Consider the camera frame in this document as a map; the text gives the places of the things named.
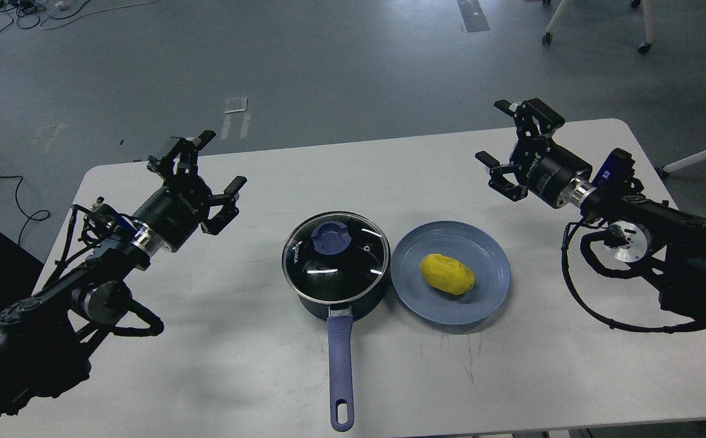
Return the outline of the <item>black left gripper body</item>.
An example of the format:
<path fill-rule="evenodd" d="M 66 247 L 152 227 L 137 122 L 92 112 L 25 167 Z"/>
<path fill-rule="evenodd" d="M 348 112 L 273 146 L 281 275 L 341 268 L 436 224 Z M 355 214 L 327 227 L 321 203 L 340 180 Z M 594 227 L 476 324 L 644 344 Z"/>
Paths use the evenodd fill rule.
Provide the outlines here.
<path fill-rule="evenodd" d="M 205 180 L 187 183 L 163 183 L 133 216 L 162 240 L 169 252 L 178 252 L 190 236 L 201 229 L 209 217 L 203 203 L 215 195 Z"/>

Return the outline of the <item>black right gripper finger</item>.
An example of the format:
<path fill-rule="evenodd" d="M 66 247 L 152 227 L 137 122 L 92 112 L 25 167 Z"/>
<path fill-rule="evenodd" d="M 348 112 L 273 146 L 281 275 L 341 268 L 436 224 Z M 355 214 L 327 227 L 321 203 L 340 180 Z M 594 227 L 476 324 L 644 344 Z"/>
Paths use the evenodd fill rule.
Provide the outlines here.
<path fill-rule="evenodd" d="M 519 166 L 502 164 L 486 151 L 477 152 L 475 159 L 486 167 L 489 175 L 488 185 L 490 188 L 512 202 L 520 201 L 526 197 L 526 194 L 528 194 L 526 186 L 516 185 L 506 178 L 506 175 L 515 174 L 516 171 L 520 171 Z"/>
<path fill-rule="evenodd" d="M 503 99 L 494 106 L 514 120 L 517 135 L 514 153 L 547 151 L 548 148 L 565 150 L 553 140 L 555 132 L 564 127 L 565 117 L 539 98 L 516 103 Z"/>

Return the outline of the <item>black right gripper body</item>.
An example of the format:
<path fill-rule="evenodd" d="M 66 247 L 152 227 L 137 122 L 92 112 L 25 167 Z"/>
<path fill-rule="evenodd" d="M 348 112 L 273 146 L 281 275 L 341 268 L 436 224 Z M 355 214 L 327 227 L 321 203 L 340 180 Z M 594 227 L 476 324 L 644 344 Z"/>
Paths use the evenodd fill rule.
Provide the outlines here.
<path fill-rule="evenodd" d="M 569 203 L 578 180 L 588 180 L 592 166 L 548 137 L 517 141 L 511 155 L 520 185 L 554 209 Z"/>

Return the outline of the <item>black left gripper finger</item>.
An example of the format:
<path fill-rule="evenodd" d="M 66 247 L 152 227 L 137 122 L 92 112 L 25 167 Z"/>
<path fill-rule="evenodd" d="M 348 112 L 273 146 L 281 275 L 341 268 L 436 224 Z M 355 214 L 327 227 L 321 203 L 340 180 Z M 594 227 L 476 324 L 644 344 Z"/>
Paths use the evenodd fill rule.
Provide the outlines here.
<path fill-rule="evenodd" d="M 236 203 L 239 199 L 239 192 L 248 182 L 244 176 L 234 177 L 227 185 L 222 194 L 208 196 L 203 203 L 206 213 L 211 213 L 213 207 L 220 207 L 220 210 L 211 217 L 205 216 L 201 221 L 201 230 L 208 235 L 219 235 L 231 222 L 239 215 L 239 208 Z"/>
<path fill-rule="evenodd" d="M 150 156 L 147 171 L 158 175 L 165 183 L 189 183 L 201 180 L 198 160 L 201 150 L 217 136 L 204 130 L 195 137 L 172 136 L 169 150 L 160 158 Z"/>

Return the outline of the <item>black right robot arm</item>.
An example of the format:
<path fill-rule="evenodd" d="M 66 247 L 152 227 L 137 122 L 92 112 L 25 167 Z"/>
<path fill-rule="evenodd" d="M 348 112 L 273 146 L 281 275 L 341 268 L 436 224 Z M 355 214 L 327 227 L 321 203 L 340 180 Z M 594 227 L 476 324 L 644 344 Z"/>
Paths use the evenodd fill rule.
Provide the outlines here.
<path fill-rule="evenodd" d="M 475 157 L 489 174 L 489 187 L 512 202 L 533 193 L 551 208 L 578 208 L 578 221 L 565 225 L 560 266 L 573 299 L 596 321 L 631 333 L 692 333 L 706 330 L 706 217 L 682 212 L 643 194 L 633 155 L 609 153 L 597 172 L 560 146 L 553 135 L 565 119 L 539 98 L 495 107 L 514 121 L 517 141 L 508 161 L 486 151 Z M 579 252 L 606 278 L 641 278 L 656 289 L 663 311 L 687 317 L 673 326 L 645 327 L 615 321 L 592 310 L 570 272 L 569 249 L 581 228 Z"/>

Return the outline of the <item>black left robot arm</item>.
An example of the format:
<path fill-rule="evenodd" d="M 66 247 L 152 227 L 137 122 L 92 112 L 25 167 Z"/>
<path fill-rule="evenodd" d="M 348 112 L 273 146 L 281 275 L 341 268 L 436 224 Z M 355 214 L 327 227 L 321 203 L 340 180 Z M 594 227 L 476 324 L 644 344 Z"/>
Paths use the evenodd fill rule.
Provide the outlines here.
<path fill-rule="evenodd" d="M 198 159 L 216 133 L 176 137 L 147 170 L 162 179 L 133 214 L 98 198 L 70 209 L 61 258 L 44 287 L 0 311 L 0 416 L 33 397 L 59 397 L 91 376 L 91 355 L 109 335 L 158 336 L 161 318 L 134 299 L 125 280 L 160 250 L 177 252 L 198 229 L 218 235 L 239 214 L 237 176 L 215 194 Z"/>

